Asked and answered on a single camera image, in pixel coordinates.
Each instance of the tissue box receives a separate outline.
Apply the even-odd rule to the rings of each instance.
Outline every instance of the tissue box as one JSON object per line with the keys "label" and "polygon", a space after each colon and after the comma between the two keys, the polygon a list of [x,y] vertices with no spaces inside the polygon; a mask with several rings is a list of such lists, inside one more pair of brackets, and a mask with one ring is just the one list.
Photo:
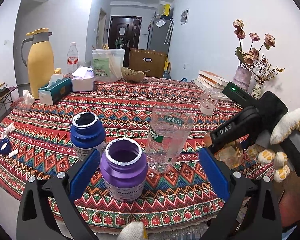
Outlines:
{"label": "tissue box", "polygon": [[72,73],[72,91],[93,91],[94,73],[92,68],[80,66]]}
{"label": "tissue box", "polygon": [[40,103],[49,106],[53,106],[53,104],[72,91],[71,78],[59,79],[49,87],[47,85],[39,88],[38,93]]}

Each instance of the book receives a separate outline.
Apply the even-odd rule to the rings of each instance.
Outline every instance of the book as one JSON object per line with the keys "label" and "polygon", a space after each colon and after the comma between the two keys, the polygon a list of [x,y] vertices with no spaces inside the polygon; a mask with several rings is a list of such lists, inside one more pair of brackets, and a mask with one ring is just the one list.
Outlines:
{"label": "book", "polygon": [[229,83],[228,80],[218,76],[217,74],[209,72],[209,71],[199,70],[199,75],[209,78],[209,79],[215,81],[217,84],[224,86],[224,87]]}
{"label": "book", "polygon": [[215,87],[212,87],[210,84],[208,84],[205,79],[203,79],[202,77],[197,77],[197,81],[200,82],[202,85],[204,85],[204,87],[210,89],[210,90],[214,90],[214,91],[217,91],[217,92],[222,92],[223,91],[223,88],[215,88]]}
{"label": "book", "polygon": [[198,78],[200,78],[201,80],[205,81],[206,83],[208,83],[210,86],[214,87],[214,88],[219,88],[219,89],[224,89],[225,86],[221,86],[219,85],[217,82],[215,82],[214,80],[207,78],[201,74],[199,74]]}
{"label": "book", "polygon": [[[201,82],[199,82],[197,79],[194,80],[194,83],[201,88],[202,90],[205,90],[207,87],[205,87]],[[227,97],[225,94],[223,93],[218,93],[218,97],[220,100],[226,100],[226,101],[230,101],[230,98]]]}

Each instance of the artificial flower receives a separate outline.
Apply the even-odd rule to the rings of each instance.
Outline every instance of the artificial flower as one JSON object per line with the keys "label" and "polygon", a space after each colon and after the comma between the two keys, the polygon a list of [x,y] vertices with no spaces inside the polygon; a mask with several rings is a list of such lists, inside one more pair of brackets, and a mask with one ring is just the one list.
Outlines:
{"label": "artificial flower", "polygon": [[236,29],[241,29],[243,26],[244,25],[243,25],[243,21],[242,20],[236,19],[233,22],[233,27],[235,27]]}
{"label": "artificial flower", "polygon": [[255,49],[255,48],[252,48],[252,49],[250,50],[250,52],[251,52],[251,54],[252,54],[254,60],[257,60],[257,59],[259,58],[259,50]]}
{"label": "artificial flower", "polygon": [[247,64],[249,64],[249,65],[252,65],[253,62],[254,62],[253,55],[252,55],[252,53],[250,51],[247,53],[247,55],[245,55],[243,57],[243,59],[244,59],[244,62],[247,63]]}
{"label": "artificial flower", "polygon": [[267,33],[265,36],[265,43],[269,47],[272,47],[272,46],[274,47],[274,45],[275,45],[274,37]]}
{"label": "artificial flower", "polygon": [[244,30],[242,29],[236,29],[234,31],[234,34],[237,35],[237,38],[244,39],[246,37],[246,34],[244,33]]}
{"label": "artificial flower", "polygon": [[260,41],[258,34],[250,33],[249,35],[250,35],[252,41]]}

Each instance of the thermos handle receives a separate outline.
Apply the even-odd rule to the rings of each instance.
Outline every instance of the thermos handle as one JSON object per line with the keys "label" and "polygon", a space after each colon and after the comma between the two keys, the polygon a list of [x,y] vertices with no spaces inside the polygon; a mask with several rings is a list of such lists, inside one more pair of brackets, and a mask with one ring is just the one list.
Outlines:
{"label": "thermos handle", "polygon": [[29,38],[29,39],[25,39],[22,44],[21,44],[21,59],[23,61],[23,63],[25,64],[25,66],[27,66],[27,62],[25,61],[25,59],[23,58],[23,55],[22,55],[22,49],[23,49],[23,45],[28,42],[28,41],[33,41],[33,37],[32,38]]}

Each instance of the pink vase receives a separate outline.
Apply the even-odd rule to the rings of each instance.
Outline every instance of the pink vase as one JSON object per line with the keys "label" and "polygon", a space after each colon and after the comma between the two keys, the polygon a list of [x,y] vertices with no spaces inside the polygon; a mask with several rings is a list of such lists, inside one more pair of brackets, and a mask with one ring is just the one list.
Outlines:
{"label": "pink vase", "polygon": [[251,76],[252,72],[250,70],[238,66],[232,83],[247,91],[250,85]]}

